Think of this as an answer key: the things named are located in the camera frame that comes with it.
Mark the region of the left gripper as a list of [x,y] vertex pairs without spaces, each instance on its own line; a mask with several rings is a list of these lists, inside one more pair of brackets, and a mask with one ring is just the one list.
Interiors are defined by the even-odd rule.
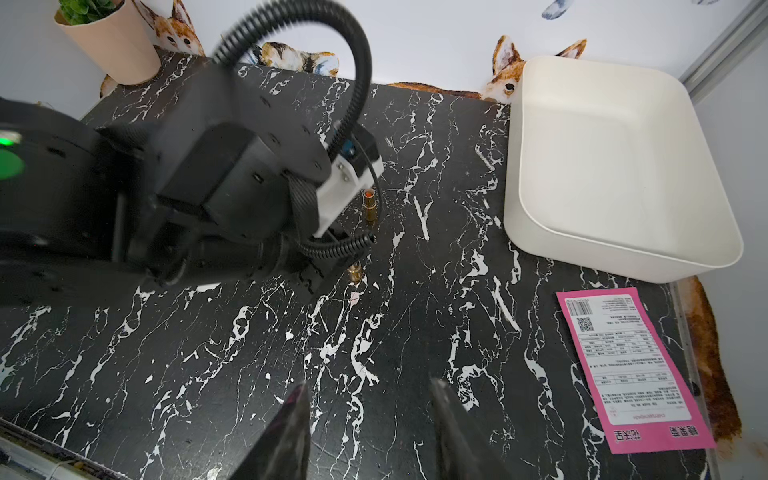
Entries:
[[383,163],[352,102],[325,145],[290,107],[230,68],[201,71],[140,137],[129,261],[161,282],[294,275],[318,282],[375,242],[338,217]]

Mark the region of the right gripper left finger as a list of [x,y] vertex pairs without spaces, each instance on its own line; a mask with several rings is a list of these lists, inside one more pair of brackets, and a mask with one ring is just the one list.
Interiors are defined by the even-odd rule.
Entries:
[[311,448],[310,392],[299,383],[239,466],[236,479],[306,479]]

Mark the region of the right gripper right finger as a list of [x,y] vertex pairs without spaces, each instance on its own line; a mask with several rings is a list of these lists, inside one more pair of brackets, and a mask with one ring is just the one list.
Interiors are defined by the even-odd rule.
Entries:
[[481,434],[458,395],[431,380],[439,479],[509,479],[510,473]]

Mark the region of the gold lipstick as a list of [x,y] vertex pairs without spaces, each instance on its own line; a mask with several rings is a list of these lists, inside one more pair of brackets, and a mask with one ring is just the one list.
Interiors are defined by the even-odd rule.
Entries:
[[365,189],[362,192],[363,209],[365,219],[369,226],[374,226],[378,221],[378,196],[374,189]]

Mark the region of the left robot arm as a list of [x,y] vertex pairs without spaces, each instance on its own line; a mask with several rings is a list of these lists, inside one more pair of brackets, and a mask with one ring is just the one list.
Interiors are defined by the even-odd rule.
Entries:
[[210,66],[162,119],[90,127],[1,103],[1,302],[98,304],[151,280],[286,278],[314,298],[374,243],[339,216],[383,171],[370,132],[330,150],[287,106]]

